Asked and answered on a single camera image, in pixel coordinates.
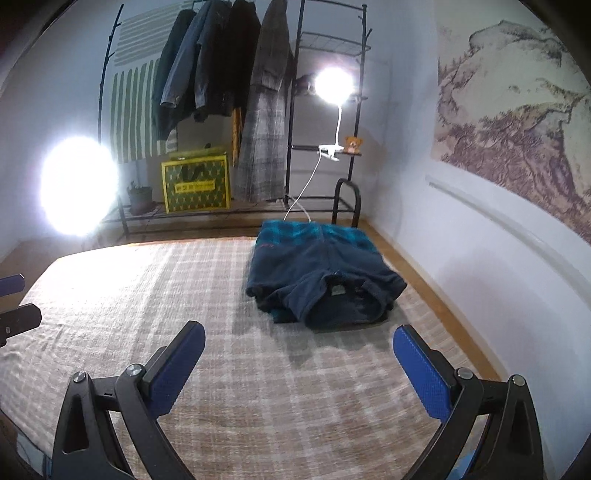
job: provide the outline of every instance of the clothes rack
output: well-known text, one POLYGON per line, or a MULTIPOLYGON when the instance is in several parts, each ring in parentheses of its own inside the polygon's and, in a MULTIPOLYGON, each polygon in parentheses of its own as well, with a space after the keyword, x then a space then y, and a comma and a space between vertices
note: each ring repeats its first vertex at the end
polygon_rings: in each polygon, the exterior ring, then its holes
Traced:
MULTIPOLYGON (((197 3, 201 3, 203 0, 196 0, 193 2, 193 6, 197 3)), ((102 73, 102 80, 100 83, 100 98, 99 98, 99 141, 100 141, 100 129, 101 129, 101 117, 102 117, 102 97, 103 97, 103 84, 105 81, 105 73, 107 64, 109 62, 110 57, 113 55, 110 53, 111 50, 111 43, 113 40, 113 35, 115 30, 118 26, 121 25, 119 22, 119 17, 121 16, 121 10, 123 9, 123 5, 121 5, 117 17, 115 18, 115 22, 113 24, 113 29, 111 31, 111 35, 109 36, 109 44, 107 47, 107 52, 105 54, 105 63, 103 65, 103 73, 102 73)), ((290 93, 290 113, 289 113, 289 120, 288 120, 288 131, 287 131, 287 159, 285 165, 285 196, 282 199, 277 199, 279 201, 278 205, 270 203, 267 208, 238 208, 238 209, 229 209, 229 210, 214 210, 214 211, 185 211, 179 213, 165 213, 162 211, 163 202, 156 202, 156 208, 151 212, 148 212, 143 215, 133 215, 129 211, 129 205, 123 205, 121 197, 117 195, 117 205, 115 208, 109 212, 106 218, 102 221, 103 224, 107 223, 120 223, 123 228, 123 234, 119 237, 117 241, 125 237, 126 240, 129 240, 132 235, 146 235, 149 233, 163 233, 163 232, 172 232, 175 231, 174 229, 168 228, 161 228, 161 229, 151 229, 147 230, 147 228, 139 228, 137 230, 130 230, 129 224, 135 222, 145 222, 157 219, 172 219, 172 218, 186 218, 186 217, 197 217, 197 216, 219 216, 219 215, 235 215, 235 214, 252 214, 252 213, 264 213, 270 214, 273 212, 278 212, 280 214, 285 214, 285 212, 290 207, 290 200, 293 201, 293 196, 290 194, 290 180, 291 180, 291 155, 293 151, 309 151, 309 152, 318 152, 317 145, 295 145, 293 144, 293 130, 294 130, 294 109, 295 109, 295 102, 296 102, 296 92, 295 92, 295 84, 297 78, 297 65, 298 60, 300 58, 300 51, 301 50, 314 50, 314 51, 323 51, 327 53, 336 53, 342 54, 349 57, 354 57, 358 59, 359 62, 359 91, 356 92, 354 95, 351 96, 351 100, 356 102, 356 114, 355 114, 355 128, 354 128, 354 136, 357 136, 359 133, 359 120, 361 117, 361 106, 364 100, 367 100, 367 97, 363 95, 363 77, 365 74, 365 54, 371 49, 370 46, 367 44, 368 37, 371 33, 371 29, 367 29, 367 5, 363 4, 361 7, 357 5, 350 5, 343 2, 339 2, 336 0, 301 0, 300 2, 300 12, 299 12, 299 19, 298 19, 298 28, 297 28, 297 36, 295 40, 295 52, 294 52, 294 65, 293 68, 293 75, 291 78, 291 93, 290 93), (349 40, 343 37, 337 37, 333 35, 327 35, 323 33, 315 33, 311 31, 304 31, 303 30, 303 21, 304 21, 304 10, 306 7, 306 1, 309 2, 319 2, 324 4, 329 4, 334 7, 342 7, 342 8, 349 8, 355 11, 359 11, 361 14, 358 15, 358 18, 361 20, 362 25, 362 35, 361 41, 354 41, 349 40)), ((329 202, 329 206, 326 207, 307 207, 306 210, 309 213, 331 213, 332 214, 332 223, 336 223, 337 216, 339 213, 351 213, 352 214, 352 223, 353 227, 357 227, 359 223, 359 215, 361 212, 361 194, 359 192, 359 187, 352 181, 353 176, 353 168, 355 165, 355 157, 361 156, 361 154, 341 154, 345 157, 349 157, 349 172, 347 178, 339 179, 337 181, 335 192, 333 195, 321 195, 321 196, 302 196, 300 201, 325 201, 329 202), (347 202, 343 197, 340 195, 340 190, 342 185, 347 185, 353 190, 355 195, 355 205, 351 205, 347 202)), ((207 228, 220 228, 219 226, 216 227, 207 227, 207 226, 198 226, 195 228, 183 228, 183 230, 192 230, 192 229, 207 229, 207 228)))

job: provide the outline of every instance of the yellow label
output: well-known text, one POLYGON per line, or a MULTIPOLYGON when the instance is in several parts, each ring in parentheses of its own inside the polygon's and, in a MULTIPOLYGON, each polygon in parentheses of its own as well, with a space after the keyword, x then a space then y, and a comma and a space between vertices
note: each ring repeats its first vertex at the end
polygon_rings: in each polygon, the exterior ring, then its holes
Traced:
POLYGON ((187 181, 174 186, 175 193, 212 192, 215 189, 215 180, 187 181))

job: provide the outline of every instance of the wooden floor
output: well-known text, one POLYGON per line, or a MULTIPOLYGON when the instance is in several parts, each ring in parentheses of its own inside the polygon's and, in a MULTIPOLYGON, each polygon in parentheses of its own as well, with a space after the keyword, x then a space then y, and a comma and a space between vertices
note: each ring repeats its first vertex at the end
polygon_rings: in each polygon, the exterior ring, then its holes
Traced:
MULTIPOLYGON (((207 229, 187 230, 187 224, 167 224, 168 232, 155 232, 164 229, 162 225, 146 227, 146 234, 134 235, 134 242, 154 242, 165 240, 177 240, 187 238, 221 238, 231 236, 257 236, 260 220, 251 223, 236 220, 208 223, 207 229)), ((379 251, 402 275, 404 280, 411 284, 435 312, 444 327, 464 350, 472 364, 478 369, 482 378, 500 380, 491 363, 478 348, 474 340, 468 335, 466 329, 458 321, 455 315, 445 303, 435 294, 420 275, 408 262, 389 244, 371 225, 361 221, 359 227, 365 231, 379 251)), ((26 292, 37 281, 41 274, 56 259, 82 252, 89 249, 107 247, 120 244, 117 241, 120 230, 103 231, 98 238, 82 241, 79 239, 47 238, 36 239, 21 243, 0 264, 0 278, 13 274, 22 274, 25 277, 25 291, 9 297, 0 298, 0 312, 17 307, 26 292)))

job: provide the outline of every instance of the black metal shelf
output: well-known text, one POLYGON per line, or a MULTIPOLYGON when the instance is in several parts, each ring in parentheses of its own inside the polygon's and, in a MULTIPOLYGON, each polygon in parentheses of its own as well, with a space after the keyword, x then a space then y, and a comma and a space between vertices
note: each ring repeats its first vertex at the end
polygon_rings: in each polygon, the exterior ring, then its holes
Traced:
MULTIPOLYGON (((291 145, 292 150, 305 152, 318 152, 318 145, 291 145)), ((328 150, 322 150, 322 153, 328 154, 328 150)), ((345 155, 346 157, 360 157, 361 153, 335 152, 335 155, 345 155)))
MULTIPOLYGON (((322 200, 329 200, 333 202, 335 199, 334 196, 328 195, 311 195, 311 196, 302 196, 300 202, 309 202, 309 201, 322 201, 322 200)), ((164 202, 155 202, 155 208, 153 210, 143 213, 141 215, 134 215, 130 211, 130 205, 122 205, 125 223, 131 222, 142 222, 142 221, 152 221, 152 220, 172 220, 175 218, 186 218, 186 217, 196 217, 196 216, 227 216, 227 215, 248 215, 250 213, 256 214, 273 214, 273 213, 280 213, 284 215, 287 212, 287 208, 283 202, 268 202, 266 208, 260 207, 238 207, 238 208, 229 208, 229 209, 218 209, 218 210, 187 210, 183 212, 173 212, 167 213, 164 209, 164 202)), ((300 210, 292 209, 292 212, 299 212, 300 210)), ((306 207, 306 211, 308 213, 334 213, 333 208, 327 207, 320 207, 320 206, 312 206, 306 207)), ((338 205, 336 208, 337 213, 354 213, 355 208, 347 202, 345 199, 339 196, 338 198, 338 205)), ((119 206, 114 207, 107 216, 103 219, 102 223, 119 223, 121 222, 121 218, 119 216, 119 206)))
POLYGON ((371 50, 369 45, 364 45, 362 42, 316 32, 302 32, 300 48, 304 50, 338 53, 349 57, 359 57, 362 53, 371 50))
MULTIPOLYGON (((357 103, 357 108, 355 112, 355 129, 353 131, 353 136, 357 137, 359 135, 359 119, 361 117, 361 106, 363 104, 363 100, 367 97, 363 95, 363 77, 365 75, 365 54, 371 49, 371 47, 367 44, 367 40, 369 35, 372 32, 372 29, 367 29, 367 8, 366 4, 363 4, 361 7, 357 7, 356 5, 349 5, 342 2, 338 2, 335 0, 309 0, 313 2, 319 2, 324 4, 336 5, 339 7, 347 7, 352 8, 354 10, 360 11, 362 14, 358 16, 361 20, 361 41, 353 41, 348 40, 347 38, 342 37, 335 37, 333 35, 327 35, 322 33, 313 33, 313 32, 306 32, 303 31, 303 24, 304 24, 304 9, 306 7, 306 0, 301 0, 300 2, 300 17, 298 20, 298 27, 297 27, 297 36, 295 38, 295 52, 294 52, 294 64, 295 68, 293 68, 292 73, 292 89, 291 89, 291 96, 290 96, 290 117, 288 123, 288 132, 287 132, 287 161, 286 161, 286 172, 285 172, 285 198, 284 203, 287 205, 290 195, 290 177, 291 177, 291 153, 294 150, 301 150, 301 151, 315 151, 318 152, 317 145, 294 145, 293 144, 293 129, 294 129, 294 112, 296 106, 296 89, 293 86, 296 84, 296 78, 298 76, 297 67, 298 61, 300 59, 300 50, 320 50, 320 51, 327 51, 329 53, 339 53, 348 55, 351 57, 360 57, 359 58, 359 90, 353 95, 357 103)), ((359 189, 357 185, 355 185, 351 178, 353 177, 353 167, 355 165, 355 157, 361 156, 360 154, 348 154, 348 153, 341 153, 340 155, 346 155, 350 157, 349 160, 349 173, 347 174, 346 179, 343 180, 343 183, 346 183, 347 186, 352 188, 356 193, 356 199, 359 200, 359 204, 361 204, 361 196, 359 195, 359 189)), ((337 191, 340 191, 340 186, 342 185, 341 180, 337 182, 337 190, 335 191, 335 200, 338 200, 340 195, 337 191)))
MULTIPOLYGON (((310 93, 301 93, 299 95, 295 96, 296 98, 314 98, 316 97, 316 94, 310 94, 310 93)), ((347 100, 349 103, 356 103, 356 102, 364 102, 368 99, 369 97, 365 96, 365 95, 360 95, 358 93, 354 93, 353 95, 351 95, 349 97, 349 99, 347 100)))

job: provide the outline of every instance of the green patterned box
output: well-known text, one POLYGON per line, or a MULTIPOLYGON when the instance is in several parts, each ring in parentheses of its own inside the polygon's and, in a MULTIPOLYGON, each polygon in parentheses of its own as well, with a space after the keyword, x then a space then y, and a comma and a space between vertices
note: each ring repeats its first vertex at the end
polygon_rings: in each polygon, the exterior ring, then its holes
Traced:
POLYGON ((230 208, 226 154, 163 162, 162 184, 167 213, 230 208))

